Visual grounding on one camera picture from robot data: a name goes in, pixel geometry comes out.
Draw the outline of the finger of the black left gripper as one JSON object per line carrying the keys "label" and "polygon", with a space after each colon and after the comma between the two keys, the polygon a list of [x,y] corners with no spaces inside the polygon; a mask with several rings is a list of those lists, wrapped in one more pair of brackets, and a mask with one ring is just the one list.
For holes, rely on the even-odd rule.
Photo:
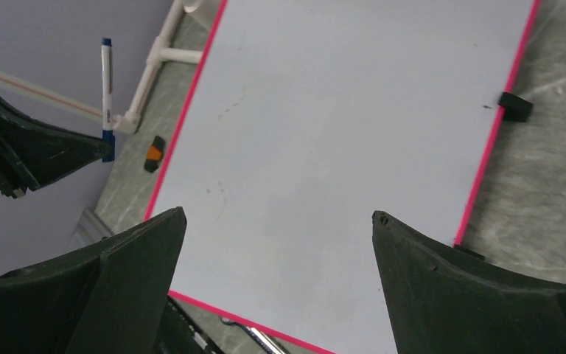
{"label": "finger of the black left gripper", "polygon": [[0,192],[20,198],[113,155],[113,140],[49,125],[0,96]]}

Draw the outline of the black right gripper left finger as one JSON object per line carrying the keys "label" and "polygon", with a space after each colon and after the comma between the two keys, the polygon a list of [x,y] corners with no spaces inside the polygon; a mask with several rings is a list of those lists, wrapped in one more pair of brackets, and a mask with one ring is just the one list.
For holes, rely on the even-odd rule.
{"label": "black right gripper left finger", "polygon": [[0,353],[150,353],[186,227],[168,209],[0,276]]}

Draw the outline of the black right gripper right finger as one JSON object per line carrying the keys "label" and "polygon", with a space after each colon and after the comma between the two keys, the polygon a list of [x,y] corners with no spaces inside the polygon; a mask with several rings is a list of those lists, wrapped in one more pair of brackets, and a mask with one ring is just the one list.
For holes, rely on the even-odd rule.
{"label": "black right gripper right finger", "polygon": [[486,263],[387,212],[372,224],[399,353],[566,353],[566,284]]}

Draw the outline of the white blue whiteboard marker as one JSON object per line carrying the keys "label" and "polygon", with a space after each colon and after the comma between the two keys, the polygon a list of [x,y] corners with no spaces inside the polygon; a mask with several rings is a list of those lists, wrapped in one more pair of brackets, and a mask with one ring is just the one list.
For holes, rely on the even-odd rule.
{"label": "white blue whiteboard marker", "polygon": [[102,158],[103,163],[113,162],[115,159],[115,136],[113,132],[113,51],[112,40],[102,39],[102,140],[110,145],[107,155]]}

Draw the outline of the pink-framed whiteboard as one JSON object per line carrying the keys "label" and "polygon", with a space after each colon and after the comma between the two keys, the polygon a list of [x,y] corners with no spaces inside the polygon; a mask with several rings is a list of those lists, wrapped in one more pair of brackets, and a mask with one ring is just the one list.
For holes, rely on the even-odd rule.
{"label": "pink-framed whiteboard", "polygon": [[460,241],[538,1],[223,1],[147,211],[173,297],[318,353],[395,353],[377,210]]}

